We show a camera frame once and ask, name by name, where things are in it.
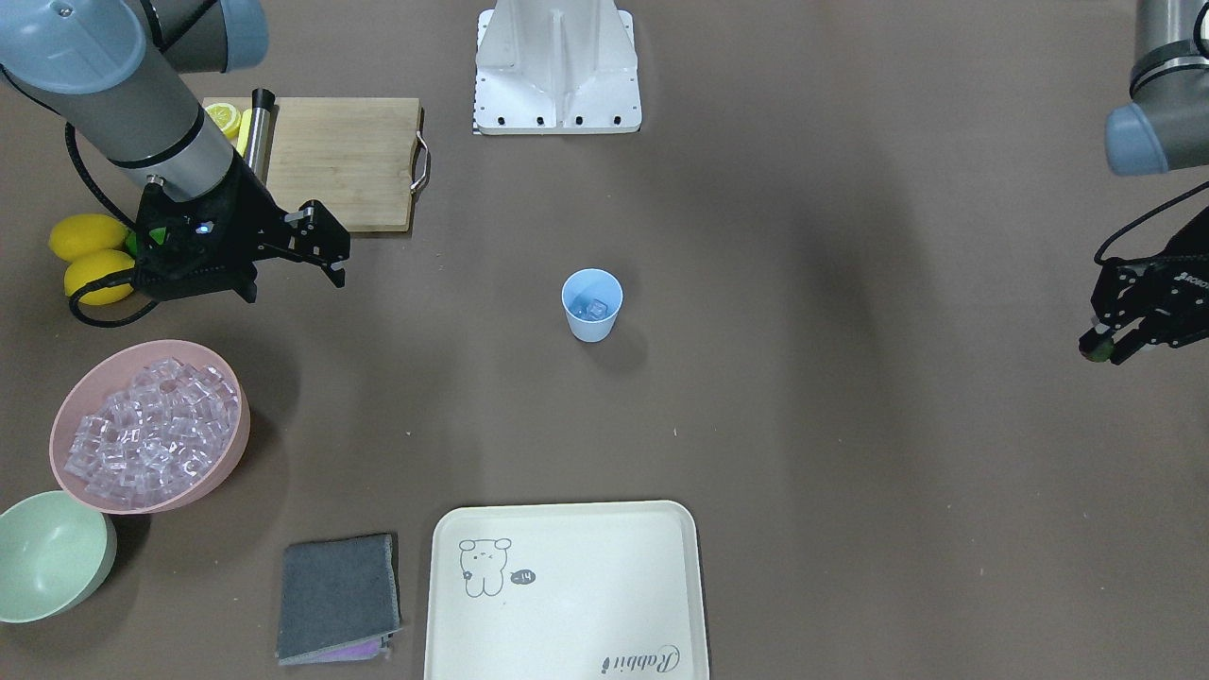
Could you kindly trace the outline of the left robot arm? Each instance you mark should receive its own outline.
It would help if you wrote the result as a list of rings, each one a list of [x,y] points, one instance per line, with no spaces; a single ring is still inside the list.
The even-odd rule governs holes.
[[[1136,4],[1130,104],[1110,113],[1105,154],[1113,174],[1136,177],[1208,162],[1204,1]],[[1140,348],[1182,348],[1208,335],[1208,212],[1197,212],[1155,255],[1118,258],[1101,244],[1080,338],[1084,361],[1122,365]]]

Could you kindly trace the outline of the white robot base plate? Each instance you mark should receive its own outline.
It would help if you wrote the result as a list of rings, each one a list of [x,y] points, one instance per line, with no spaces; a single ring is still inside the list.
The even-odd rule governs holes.
[[[476,21],[480,136],[638,132],[635,22],[613,1],[497,1]]]

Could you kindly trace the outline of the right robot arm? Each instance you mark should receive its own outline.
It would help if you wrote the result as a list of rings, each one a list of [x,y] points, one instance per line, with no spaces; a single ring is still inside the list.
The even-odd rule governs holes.
[[[183,81],[264,60],[268,25],[259,1],[5,1],[2,75],[65,122],[73,165],[82,136],[141,188],[133,263],[68,293],[74,318],[118,328],[141,318],[85,315],[91,293],[131,286],[147,309],[230,290],[258,296],[256,264],[280,258],[346,282],[349,232],[316,198],[284,211],[264,185],[266,151],[238,154]]]

